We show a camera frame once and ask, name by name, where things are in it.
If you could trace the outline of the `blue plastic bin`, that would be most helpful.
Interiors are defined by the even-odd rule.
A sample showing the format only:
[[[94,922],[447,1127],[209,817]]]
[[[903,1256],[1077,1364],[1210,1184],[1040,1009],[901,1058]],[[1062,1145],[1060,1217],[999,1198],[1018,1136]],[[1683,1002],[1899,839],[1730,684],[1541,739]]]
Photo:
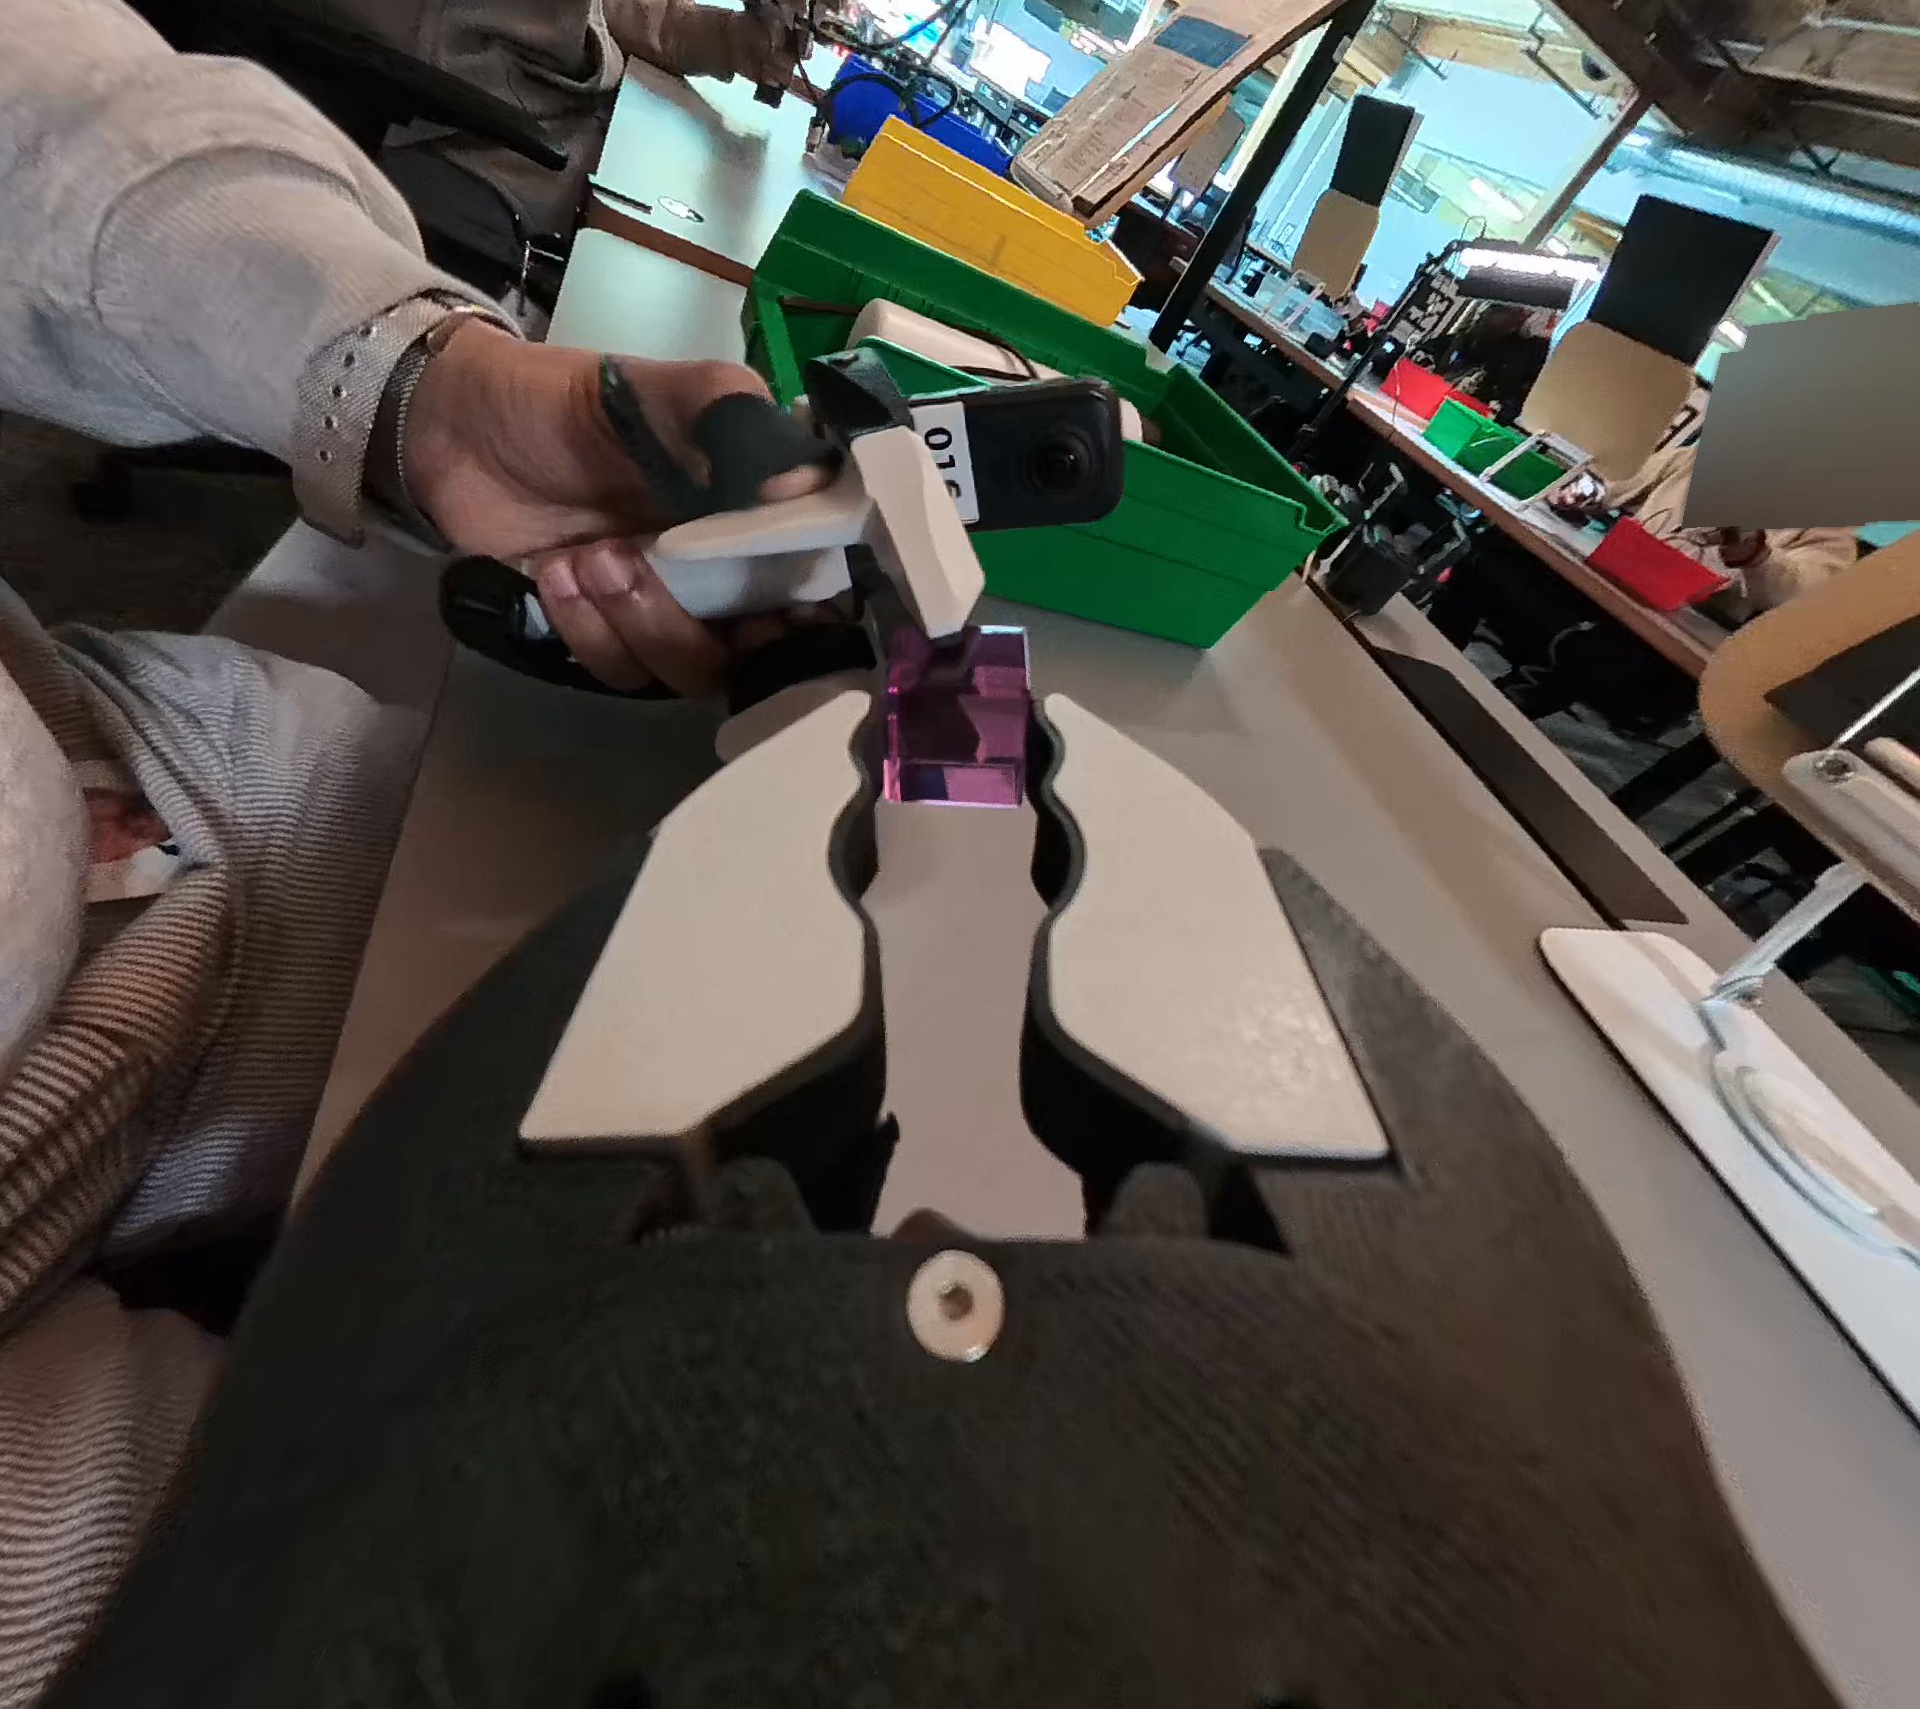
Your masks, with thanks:
[[[957,106],[955,87],[923,64],[884,64],[847,54],[820,103],[824,140],[843,155],[861,153],[884,123],[895,118],[947,143],[968,127]]]

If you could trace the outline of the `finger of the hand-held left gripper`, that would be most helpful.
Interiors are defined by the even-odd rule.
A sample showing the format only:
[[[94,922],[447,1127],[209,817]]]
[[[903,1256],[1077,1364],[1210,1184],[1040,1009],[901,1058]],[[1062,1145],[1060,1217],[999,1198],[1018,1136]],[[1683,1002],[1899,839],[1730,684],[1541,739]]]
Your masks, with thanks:
[[[985,580],[955,498],[911,427],[861,433],[847,460],[865,506],[853,548],[927,640],[960,640]]]

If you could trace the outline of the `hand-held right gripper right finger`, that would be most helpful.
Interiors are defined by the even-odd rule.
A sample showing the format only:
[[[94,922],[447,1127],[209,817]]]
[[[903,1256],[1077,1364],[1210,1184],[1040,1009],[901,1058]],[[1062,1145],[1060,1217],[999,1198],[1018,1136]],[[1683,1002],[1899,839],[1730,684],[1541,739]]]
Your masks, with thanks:
[[[1068,876],[1040,931],[1041,1032],[1241,1164],[1382,1164],[1388,1135],[1253,836],[1065,694],[1035,718]]]

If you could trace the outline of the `person's left hand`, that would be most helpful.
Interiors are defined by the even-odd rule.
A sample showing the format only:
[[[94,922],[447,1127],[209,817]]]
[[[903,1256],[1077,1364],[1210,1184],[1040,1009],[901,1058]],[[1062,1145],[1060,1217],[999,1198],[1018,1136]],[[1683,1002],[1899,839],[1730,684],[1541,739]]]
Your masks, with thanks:
[[[689,430],[732,395],[767,391],[724,358],[598,357],[463,319],[416,378],[397,473],[452,550],[488,555],[533,582],[546,622],[598,682],[712,699],[743,654],[847,619],[810,604],[703,622],[651,568],[645,541],[684,520],[657,477],[709,483]]]

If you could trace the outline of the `white rounded device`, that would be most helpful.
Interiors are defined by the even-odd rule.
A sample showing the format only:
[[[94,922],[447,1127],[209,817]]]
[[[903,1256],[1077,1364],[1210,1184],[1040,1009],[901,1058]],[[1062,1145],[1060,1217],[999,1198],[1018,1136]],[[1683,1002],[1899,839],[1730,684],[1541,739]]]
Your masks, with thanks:
[[[847,348],[863,342],[885,342],[901,352],[920,355],[960,374],[991,381],[1041,381],[1055,370],[1032,363],[1027,357],[979,332],[968,332],[938,323],[905,304],[874,299],[856,309],[847,331]]]

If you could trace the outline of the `tan round board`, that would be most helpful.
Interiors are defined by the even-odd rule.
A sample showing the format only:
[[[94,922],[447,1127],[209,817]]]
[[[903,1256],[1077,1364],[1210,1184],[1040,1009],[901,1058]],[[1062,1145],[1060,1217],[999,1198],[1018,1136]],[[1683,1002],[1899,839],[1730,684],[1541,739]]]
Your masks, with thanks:
[[[1860,557],[1745,622],[1698,681],[1698,713],[1718,755],[1836,853],[1849,853],[1785,776],[1824,750],[1915,671],[1917,536]]]

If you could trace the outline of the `small green plastic bin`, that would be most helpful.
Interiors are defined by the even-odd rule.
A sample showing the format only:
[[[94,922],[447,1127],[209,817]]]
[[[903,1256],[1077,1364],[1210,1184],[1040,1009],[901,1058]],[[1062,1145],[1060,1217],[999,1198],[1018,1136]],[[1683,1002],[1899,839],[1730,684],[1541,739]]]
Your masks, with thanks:
[[[1429,448],[1478,478],[1496,471],[1494,489],[1512,498],[1541,497],[1570,466],[1548,448],[1528,448],[1525,437],[1479,411],[1471,399],[1448,396],[1423,428]]]

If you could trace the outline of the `red plastic bin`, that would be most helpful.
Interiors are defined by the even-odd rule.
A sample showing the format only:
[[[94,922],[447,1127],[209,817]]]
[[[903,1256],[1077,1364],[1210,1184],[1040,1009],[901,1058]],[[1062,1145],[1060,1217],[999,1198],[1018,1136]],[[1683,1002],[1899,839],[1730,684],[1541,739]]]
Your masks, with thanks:
[[[1606,526],[1587,553],[1585,564],[1620,592],[1660,614],[1694,609],[1730,587],[1725,574],[1705,566],[1689,550],[1651,534],[1631,516],[1620,516]]]

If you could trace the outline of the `wooden workbench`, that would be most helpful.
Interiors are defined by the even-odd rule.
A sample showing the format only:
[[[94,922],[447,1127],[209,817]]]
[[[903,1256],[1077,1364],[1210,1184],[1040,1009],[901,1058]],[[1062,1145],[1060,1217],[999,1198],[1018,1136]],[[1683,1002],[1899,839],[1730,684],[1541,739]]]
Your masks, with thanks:
[[[1342,406],[1348,416],[1368,427],[1385,448],[1397,450],[1428,478],[1450,489],[1479,515],[1483,524],[1501,532],[1604,619],[1631,633],[1692,681],[1703,672],[1716,648],[1731,636],[1731,630],[1698,609],[1669,613],[1650,609],[1593,570],[1587,548],[1574,541],[1574,531],[1538,505],[1528,506],[1483,486],[1482,478],[1468,475],[1451,456],[1434,448],[1420,424],[1412,416],[1404,416],[1376,385],[1355,385],[1348,391]]]

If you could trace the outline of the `yellow plastic bin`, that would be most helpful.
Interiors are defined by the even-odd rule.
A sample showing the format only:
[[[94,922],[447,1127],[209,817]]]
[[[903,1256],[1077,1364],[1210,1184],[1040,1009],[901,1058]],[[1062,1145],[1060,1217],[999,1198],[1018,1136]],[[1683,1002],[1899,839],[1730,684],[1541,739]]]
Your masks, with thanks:
[[[1044,302],[1109,327],[1140,273],[1108,240],[901,116],[888,116],[842,187],[842,202]]]

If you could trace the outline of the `metal bracket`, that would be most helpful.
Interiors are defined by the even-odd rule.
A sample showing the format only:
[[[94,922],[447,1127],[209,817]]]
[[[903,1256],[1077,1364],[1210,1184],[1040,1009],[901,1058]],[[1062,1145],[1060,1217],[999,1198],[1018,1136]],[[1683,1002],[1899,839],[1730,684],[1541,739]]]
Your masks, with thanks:
[[[1888,736],[1783,765],[1783,803],[1751,805],[1683,861],[1692,881],[1740,881],[1776,902],[1764,957],[1794,978],[1856,962],[1915,1013],[1915,755]]]

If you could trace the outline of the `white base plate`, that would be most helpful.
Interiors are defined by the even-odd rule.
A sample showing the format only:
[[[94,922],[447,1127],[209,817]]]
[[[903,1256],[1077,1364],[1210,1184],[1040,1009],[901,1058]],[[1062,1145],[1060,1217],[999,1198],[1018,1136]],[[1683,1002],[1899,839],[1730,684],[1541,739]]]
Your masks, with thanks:
[[[1917,1416],[1915,1177],[1660,933],[1548,929],[1548,971],[1838,1333]]]

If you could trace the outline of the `purple translucent cube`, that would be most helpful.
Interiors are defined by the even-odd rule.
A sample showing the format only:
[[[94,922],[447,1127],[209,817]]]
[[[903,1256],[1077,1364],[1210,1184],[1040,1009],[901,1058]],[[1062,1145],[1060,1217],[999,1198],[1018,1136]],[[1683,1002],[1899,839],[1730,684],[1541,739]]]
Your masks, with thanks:
[[[1019,809],[1032,723],[1030,645],[1019,626],[888,640],[881,796],[895,805]]]

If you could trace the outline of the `person's left forearm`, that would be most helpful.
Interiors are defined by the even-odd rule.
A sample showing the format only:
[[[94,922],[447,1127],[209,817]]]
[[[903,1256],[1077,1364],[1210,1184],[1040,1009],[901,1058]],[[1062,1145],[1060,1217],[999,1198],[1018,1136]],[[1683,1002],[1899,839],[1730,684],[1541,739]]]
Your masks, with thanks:
[[[2,0],[3,411],[136,448],[283,462],[357,544],[395,368],[452,317],[394,187],[255,64],[179,54],[122,0]]]

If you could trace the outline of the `black metal pole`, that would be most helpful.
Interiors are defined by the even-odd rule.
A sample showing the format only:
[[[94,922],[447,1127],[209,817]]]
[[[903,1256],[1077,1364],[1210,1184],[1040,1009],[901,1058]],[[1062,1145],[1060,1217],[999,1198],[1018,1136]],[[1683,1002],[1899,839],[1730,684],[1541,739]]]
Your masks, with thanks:
[[[1236,185],[1225,194],[1219,211],[1205,228],[1187,264],[1166,297],[1147,342],[1153,351],[1166,352],[1175,336],[1187,327],[1193,311],[1208,295],[1216,271],[1223,264],[1231,245],[1241,242],[1251,224],[1260,197],[1272,183],[1287,150],[1294,146],[1304,123],[1330,87],[1334,69],[1348,53],[1352,40],[1366,26],[1378,0],[1348,0],[1325,22],[1325,26],[1307,42],[1307,53],[1297,64],[1286,91],[1275,92],[1267,103],[1270,113],[1260,123],[1260,140],[1243,163]]]

